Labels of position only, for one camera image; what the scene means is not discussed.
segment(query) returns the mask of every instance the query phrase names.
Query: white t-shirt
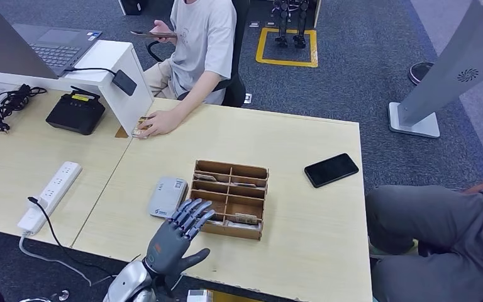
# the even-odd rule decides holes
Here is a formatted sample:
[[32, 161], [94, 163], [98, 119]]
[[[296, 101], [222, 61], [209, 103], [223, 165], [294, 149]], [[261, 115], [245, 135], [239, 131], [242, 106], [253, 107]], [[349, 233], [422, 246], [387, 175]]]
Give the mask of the white t-shirt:
[[[171, 55], [171, 81], [175, 94], [190, 91], [205, 71], [230, 79], [236, 11], [231, 0], [175, 0], [171, 23], [177, 45]], [[225, 90], [212, 92], [204, 103], [221, 104]]]

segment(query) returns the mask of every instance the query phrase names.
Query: gray pants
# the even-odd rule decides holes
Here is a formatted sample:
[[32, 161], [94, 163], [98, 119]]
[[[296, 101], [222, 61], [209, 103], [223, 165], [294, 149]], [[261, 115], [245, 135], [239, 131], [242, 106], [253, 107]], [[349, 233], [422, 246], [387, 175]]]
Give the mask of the gray pants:
[[483, 300], [483, 192], [384, 186], [365, 198], [371, 243], [399, 254], [412, 238], [447, 249], [429, 257], [388, 256], [372, 270], [380, 302]]

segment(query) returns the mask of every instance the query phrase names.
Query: phone in hand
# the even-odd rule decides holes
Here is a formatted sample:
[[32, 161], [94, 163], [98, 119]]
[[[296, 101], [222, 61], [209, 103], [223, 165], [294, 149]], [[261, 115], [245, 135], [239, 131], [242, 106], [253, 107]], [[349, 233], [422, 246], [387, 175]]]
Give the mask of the phone in hand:
[[358, 172], [348, 154], [340, 154], [329, 159], [317, 162], [304, 168], [304, 173], [314, 187], [321, 187], [325, 184], [337, 181], [344, 177]]
[[143, 36], [145, 38], [177, 38], [176, 33], [151, 33], [149, 31], [131, 30], [130, 33], [136, 36]]

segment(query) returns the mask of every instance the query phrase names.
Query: humanoid robot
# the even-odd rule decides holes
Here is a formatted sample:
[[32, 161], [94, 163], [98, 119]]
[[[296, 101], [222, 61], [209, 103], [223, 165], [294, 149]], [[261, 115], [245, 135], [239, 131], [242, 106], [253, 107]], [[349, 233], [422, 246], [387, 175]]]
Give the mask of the humanoid robot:
[[293, 37], [293, 42], [296, 48], [305, 48], [304, 30], [306, 28], [306, 14], [308, 10], [308, 0], [275, 0], [275, 8], [273, 12], [279, 11], [279, 36], [275, 41], [279, 47], [288, 47], [286, 40], [286, 30], [288, 19], [291, 17], [293, 11], [299, 11], [299, 21], [297, 23], [297, 35]]
[[182, 258], [191, 240], [214, 214], [208, 210], [211, 201], [188, 199], [166, 220], [149, 242], [143, 260], [130, 262], [110, 284], [103, 302], [154, 302], [155, 288], [165, 285], [166, 276], [178, 276], [184, 270], [200, 263], [209, 254], [202, 249], [195, 255]]

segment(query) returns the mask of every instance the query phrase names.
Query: laptop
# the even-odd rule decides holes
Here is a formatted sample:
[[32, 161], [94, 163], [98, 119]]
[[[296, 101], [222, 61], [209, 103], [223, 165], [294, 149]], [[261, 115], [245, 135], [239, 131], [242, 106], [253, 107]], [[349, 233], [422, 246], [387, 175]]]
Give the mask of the laptop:
[[24, 24], [12, 27], [0, 14], [0, 72], [57, 79], [101, 33]]

